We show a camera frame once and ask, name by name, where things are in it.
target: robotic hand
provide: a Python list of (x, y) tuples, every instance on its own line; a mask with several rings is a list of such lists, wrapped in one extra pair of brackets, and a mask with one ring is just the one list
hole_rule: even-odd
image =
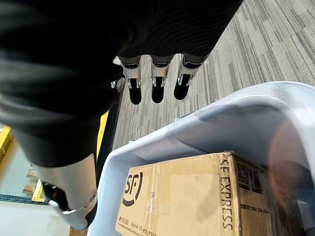
[(0, 2), (0, 121), (72, 227), (88, 227), (96, 214), (99, 117), (118, 100), (110, 82), (124, 74), (132, 103), (140, 103), (140, 60), (148, 54), (159, 103), (173, 55), (182, 53), (174, 95), (184, 99), (241, 2)]

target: black fingertip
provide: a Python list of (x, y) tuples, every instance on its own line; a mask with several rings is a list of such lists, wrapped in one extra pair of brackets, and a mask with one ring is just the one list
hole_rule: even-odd
[(155, 103), (160, 103), (164, 97), (164, 87), (152, 86), (152, 100)]
[(130, 100), (134, 105), (138, 105), (141, 102), (141, 89), (131, 88), (129, 89)]
[(183, 100), (187, 96), (188, 89), (189, 89), (189, 86), (178, 85), (178, 83), (176, 82), (175, 89), (174, 89), (174, 97), (177, 100)]

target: gray striped carpet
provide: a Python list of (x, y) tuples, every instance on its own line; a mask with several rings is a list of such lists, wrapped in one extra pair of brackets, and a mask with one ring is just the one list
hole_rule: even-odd
[(315, 85), (315, 1), (245, 0), (183, 101), (173, 96), (179, 59), (170, 65), (164, 100), (155, 104), (144, 56), (142, 102), (132, 105), (125, 87), (113, 149), (251, 85), (281, 80)]

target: yellow shelf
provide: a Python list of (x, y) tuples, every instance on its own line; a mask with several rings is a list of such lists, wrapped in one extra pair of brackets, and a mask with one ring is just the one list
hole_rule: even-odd
[(35, 201), (35, 202), (42, 202), (43, 203), (45, 201), (45, 199), (41, 197), (42, 192), (43, 192), (43, 185), (39, 179), (37, 181), (37, 185), (35, 187), (35, 190), (34, 190), (34, 193), (33, 193), (31, 200)]
[(13, 144), (13, 138), (11, 135), (11, 128), (8, 126), (5, 126), (0, 133), (0, 170), (1, 165), (5, 162), (5, 159), (7, 158), (7, 154), (10, 151), (10, 147)]

